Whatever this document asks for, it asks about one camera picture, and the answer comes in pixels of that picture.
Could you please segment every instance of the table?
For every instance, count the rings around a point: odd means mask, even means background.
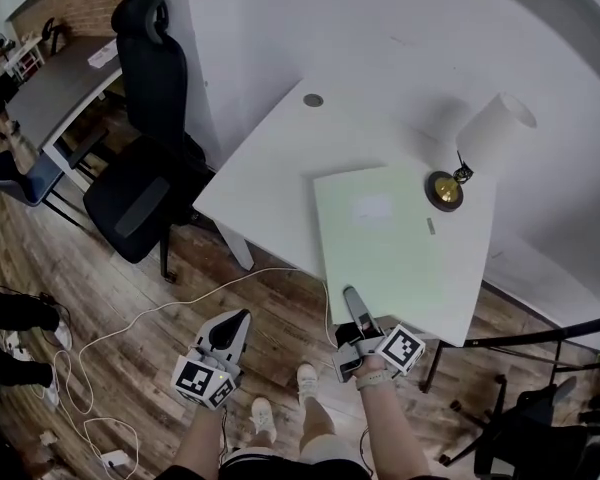
[[[20,81],[24,81],[24,75],[27,73],[27,71],[29,71],[33,66],[40,67],[44,64],[44,58],[42,57],[40,49],[38,48],[40,41],[42,41],[42,37],[33,37],[29,39],[11,56],[4,66],[5,70],[13,70]],[[20,66],[20,61],[22,61],[24,56],[28,53],[32,53],[34,55],[35,62],[33,62],[28,68],[23,68]]]
[[[22,135],[43,150],[83,191],[89,182],[71,169],[54,144],[76,117],[122,74],[118,58],[102,68],[88,59],[110,37],[78,37],[51,57],[7,103],[9,117],[20,123]]]
[[[304,96],[311,93],[324,99],[321,107],[304,104]],[[459,166],[455,148],[409,128],[382,109],[372,110],[355,93],[322,79],[301,81],[195,201],[194,207],[216,222],[244,268],[253,266],[246,239],[316,278],[325,278],[314,178],[408,161],[418,166],[424,186],[431,171],[453,172]],[[443,248],[446,270],[441,282],[455,276],[454,304],[432,315],[420,330],[448,343],[462,344],[468,324],[454,330],[440,322],[452,313],[468,322],[475,309],[495,192],[495,181],[476,173],[465,185],[463,206],[440,215],[436,225],[449,244]]]

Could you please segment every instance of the wristband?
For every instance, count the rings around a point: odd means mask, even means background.
[[[383,382],[391,382],[393,380],[391,373],[387,370],[379,370],[376,372],[367,373],[362,377],[356,379],[356,388],[360,391],[362,388],[367,386],[376,386]]]

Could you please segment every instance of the white shoe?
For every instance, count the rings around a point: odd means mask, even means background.
[[[49,400],[49,403],[54,407],[58,407],[60,403],[60,393],[58,392],[58,385],[56,384],[56,376],[53,376],[51,386],[44,388],[44,397]]]
[[[304,363],[298,368],[298,401],[304,407],[304,401],[313,397],[318,399],[318,373],[309,363]]]
[[[273,411],[271,410],[271,404],[266,398],[256,398],[251,404],[251,421],[256,427],[256,435],[262,432],[269,433],[271,442],[274,443],[278,432],[273,422]]]
[[[65,350],[71,350],[71,347],[73,346],[71,329],[69,329],[69,326],[64,322],[64,320],[62,320],[62,318],[60,319],[58,328],[53,334],[55,334],[56,338],[60,342],[60,345],[62,345]]]

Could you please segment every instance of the hand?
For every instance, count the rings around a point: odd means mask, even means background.
[[[384,362],[384,358],[377,354],[373,354],[370,356],[365,356],[362,366],[357,370],[354,370],[352,373],[354,377],[359,378],[367,373],[384,370],[386,367],[387,365]]]

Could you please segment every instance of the table lamp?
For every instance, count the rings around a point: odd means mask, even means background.
[[[464,200],[462,185],[473,173],[497,176],[517,139],[536,127],[536,118],[522,102],[498,94],[456,137],[460,168],[453,175],[436,171],[427,178],[425,193],[431,204],[443,212],[457,210]]]

